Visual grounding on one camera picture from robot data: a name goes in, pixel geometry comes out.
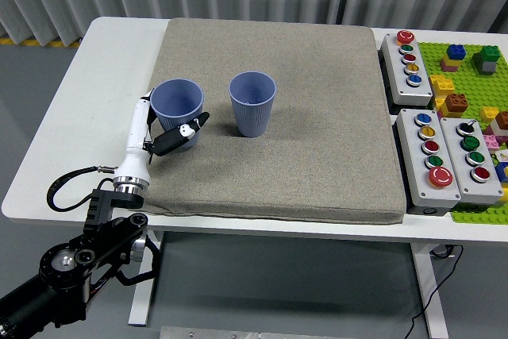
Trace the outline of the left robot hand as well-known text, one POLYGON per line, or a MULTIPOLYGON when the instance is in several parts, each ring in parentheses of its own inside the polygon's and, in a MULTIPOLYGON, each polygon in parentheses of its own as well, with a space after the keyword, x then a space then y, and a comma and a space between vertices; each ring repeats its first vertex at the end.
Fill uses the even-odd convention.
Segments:
POLYGON ((140 98, 135 106, 125 158, 114 170, 114 188, 120 192, 133 193, 133 191, 127 191, 127 188, 146 191, 150 184, 148 163, 152 154, 164 156, 183 147, 197 136, 210 117, 208 112, 202 112, 197 117, 177 125, 153 140, 150 135, 151 122, 149 121, 149 114, 152 111, 149 101, 151 93, 140 98))

